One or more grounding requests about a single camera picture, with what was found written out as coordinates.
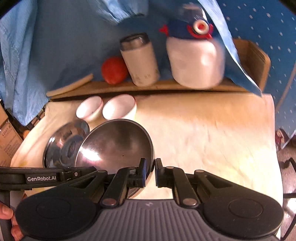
red fruit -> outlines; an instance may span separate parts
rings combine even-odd
[[[126,79],[128,68],[123,58],[110,57],[102,64],[101,73],[109,85],[116,85]]]

stainless steel bowl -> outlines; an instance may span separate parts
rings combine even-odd
[[[150,136],[132,120],[115,119],[93,129],[79,148],[75,166],[95,166],[108,174],[120,168],[138,167],[141,158],[147,160],[147,177],[150,177],[154,151]],[[128,197],[138,191],[130,189]]]
[[[59,128],[43,152],[44,167],[73,167],[78,150],[89,133],[84,120],[75,120]]]

penguin figure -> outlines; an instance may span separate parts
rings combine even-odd
[[[225,45],[201,6],[184,4],[178,19],[169,20],[160,31],[168,37],[172,75],[179,84],[203,90],[221,83]]]

finger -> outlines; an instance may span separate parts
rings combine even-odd
[[[12,216],[12,218],[11,218],[11,222],[12,222],[12,225],[13,225],[13,226],[16,226],[16,225],[17,225],[17,220],[16,220],[16,218],[15,218],[15,215]]]
[[[15,241],[20,241],[24,237],[18,225],[12,227],[11,234],[14,237]]]
[[[11,219],[13,216],[13,210],[0,203],[0,219]]]

white bowl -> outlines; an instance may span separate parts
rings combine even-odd
[[[123,94],[109,100],[103,108],[103,116],[106,120],[135,118],[137,104],[134,97]]]
[[[92,122],[100,116],[103,105],[100,96],[89,97],[78,106],[76,116],[86,122]]]

